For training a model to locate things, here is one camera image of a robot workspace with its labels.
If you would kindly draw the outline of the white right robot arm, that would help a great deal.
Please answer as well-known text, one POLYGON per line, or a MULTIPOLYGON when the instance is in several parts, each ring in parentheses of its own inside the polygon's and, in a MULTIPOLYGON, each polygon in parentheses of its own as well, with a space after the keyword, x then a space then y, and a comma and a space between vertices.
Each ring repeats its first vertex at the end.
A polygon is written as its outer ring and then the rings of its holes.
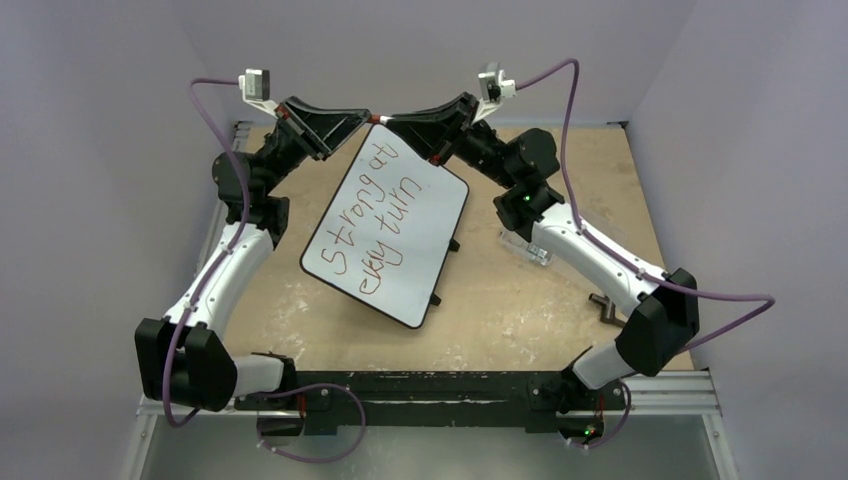
POLYGON ((479 101, 463 93, 378 121, 430 164, 456 157, 503 187, 493 201, 503 226, 571 265, 627 315, 614 340, 589 348, 563 370, 561 392, 569 404, 584 407, 601 387, 627 375, 656 375, 699 331, 697 301, 685 293, 695 287, 694 277, 638 259, 549 185, 561 169, 550 132, 531 128, 505 142, 478 117, 479 109, 479 101))

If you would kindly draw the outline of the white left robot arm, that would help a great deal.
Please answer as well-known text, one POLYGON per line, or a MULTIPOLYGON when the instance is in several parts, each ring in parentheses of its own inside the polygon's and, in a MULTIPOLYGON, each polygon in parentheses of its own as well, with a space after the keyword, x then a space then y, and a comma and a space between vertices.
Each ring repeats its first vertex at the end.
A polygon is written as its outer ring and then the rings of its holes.
POLYGON ((144 395, 196 410, 220 411, 231 399, 259 394, 272 408, 297 399, 298 382, 282 355, 233 357, 222 336, 252 277, 281 241, 290 201, 271 192, 306 159, 324 161, 372 114, 323 109, 297 97, 265 109, 275 118, 254 153, 227 149, 213 162, 225 223, 210 258, 182 297, 159 319, 144 319, 134 341, 144 395))

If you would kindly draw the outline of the white whiteboard black frame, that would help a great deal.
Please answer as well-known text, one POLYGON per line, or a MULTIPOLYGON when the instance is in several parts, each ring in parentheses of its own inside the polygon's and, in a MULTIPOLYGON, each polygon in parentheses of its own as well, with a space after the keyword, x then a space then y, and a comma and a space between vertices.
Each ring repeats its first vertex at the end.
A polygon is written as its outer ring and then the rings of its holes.
POLYGON ((438 305, 435 290, 469 186, 421 159, 383 125, 368 130, 300 267, 410 329, 438 305))

